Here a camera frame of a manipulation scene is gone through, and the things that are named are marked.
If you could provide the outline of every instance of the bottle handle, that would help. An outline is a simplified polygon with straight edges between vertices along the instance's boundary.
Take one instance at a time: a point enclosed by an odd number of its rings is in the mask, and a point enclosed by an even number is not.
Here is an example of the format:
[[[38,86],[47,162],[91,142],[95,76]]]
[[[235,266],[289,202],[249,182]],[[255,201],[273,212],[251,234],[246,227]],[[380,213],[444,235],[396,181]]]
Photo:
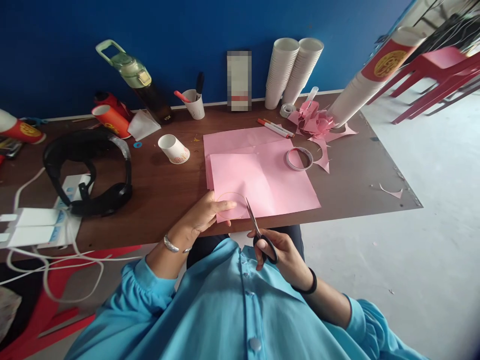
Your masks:
[[[111,40],[111,39],[108,39],[108,40],[104,40],[102,41],[101,43],[97,44],[97,46],[95,46],[95,50],[96,52],[106,60],[107,63],[109,63],[111,66],[113,66],[113,63],[112,63],[112,60],[110,60],[102,51],[105,50],[106,48],[110,47],[110,46],[114,46],[116,47],[121,53],[126,53],[125,50],[122,49],[122,47],[120,45],[118,45],[115,41]]]

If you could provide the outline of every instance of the black hair tie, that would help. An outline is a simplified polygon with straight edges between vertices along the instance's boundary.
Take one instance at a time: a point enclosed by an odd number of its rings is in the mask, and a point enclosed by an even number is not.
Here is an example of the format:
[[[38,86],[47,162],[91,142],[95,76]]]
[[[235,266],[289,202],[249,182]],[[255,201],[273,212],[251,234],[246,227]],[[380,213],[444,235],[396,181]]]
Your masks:
[[[303,291],[303,290],[300,290],[299,288],[296,288],[295,286],[291,286],[293,288],[293,290],[295,290],[296,292],[299,292],[300,294],[302,295],[310,295],[310,294],[313,294],[315,292],[315,290],[317,290],[317,276],[315,275],[314,271],[311,269],[311,268],[308,268],[311,272],[311,274],[313,275],[313,284],[311,285],[311,288],[308,289],[307,291]]]

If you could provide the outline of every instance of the black headphones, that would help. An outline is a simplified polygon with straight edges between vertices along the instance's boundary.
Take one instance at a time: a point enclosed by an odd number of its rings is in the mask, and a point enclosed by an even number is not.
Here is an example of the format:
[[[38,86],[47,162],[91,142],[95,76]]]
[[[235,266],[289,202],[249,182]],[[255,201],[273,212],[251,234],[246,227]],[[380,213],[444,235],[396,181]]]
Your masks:
[[[90,198],[89,188],[97,177],[92,159],[115,144],[125,158],[125,182],[110,187],[100,196]],[[70,201],[60,184],[60,169],[66,160],[84,163],[90,171],[88,184],[80,183],[81,200]],[[100,129],[79,130],[52,141],[43,152],[43,166],[60,199],[78,216],[108,216],[115,213],[132,197],[132,163],[129,146],[110,132]]]

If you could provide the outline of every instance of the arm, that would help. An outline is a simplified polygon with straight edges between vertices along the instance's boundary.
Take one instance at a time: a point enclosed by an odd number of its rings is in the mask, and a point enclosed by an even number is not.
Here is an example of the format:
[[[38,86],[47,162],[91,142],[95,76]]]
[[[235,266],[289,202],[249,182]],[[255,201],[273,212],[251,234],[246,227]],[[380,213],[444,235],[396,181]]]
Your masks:
[[[292,239],[286,234],[272,230],[260,230],[267,235],[278,254],[277,268],[283,278],[293,287],[303,291],[311,289],[313,276]],[[253,238],[255,232],[247,236]],[[267,242],[260,239],[255,246],[258,262],[257,270],[264,266],[262,252],[274,257]],[[357,343],[370,359],[395,358],[418,360],[426,359],[405,345],[392,330],[380,310],[366,300],[354,300],[335,290],[317,277],[316,290],[303,296],[313,312],[323,321],[330,333],[338,340],[346,334]]]
[[[176,279],[188,256],[183,250],[215,222],[217,212],[236,206],[233,201],[215,202],[214,196],[213,191],[207,193],[168,232],[179,252],[170,251],[161,241],[146,258],[125,265],[121,284],[98,309],[66,359],[91,358],[105,348],[112,359],[123,359],[135,348],[173,300]]]
[[[276,266],[283,278],[290,285],[300,290],[309,290],[314,279],[310,269],[295,248],[292,239],[287,234],[276,231],[268,229],[261,229],[260,231],[270,238],[277,249],[278,263]],[[254,235],[253,231],[248,234],[251,238]],[[261,270],[264,265],[262,251],[272,258],[274,257],[271,248],[267,246],[267,242],[260,239],[255,246],[255,254],[258,261],[257,270]],[[322,279],[317,278],[315,292],[310,295],[304,295],[303,298],[320,320],[344,329],[349,326],[352,311],[348,298]]]

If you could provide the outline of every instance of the shirt button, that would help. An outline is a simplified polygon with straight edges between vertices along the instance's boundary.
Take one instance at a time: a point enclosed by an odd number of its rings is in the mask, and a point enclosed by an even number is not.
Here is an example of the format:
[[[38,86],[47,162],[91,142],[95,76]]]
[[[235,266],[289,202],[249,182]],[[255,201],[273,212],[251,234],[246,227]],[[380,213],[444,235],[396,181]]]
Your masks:
[[[250,345],[250,348],[256,353],[262,349],[262,343],[256,337],[252,337],[250,340],[248,340],[248,344]]]

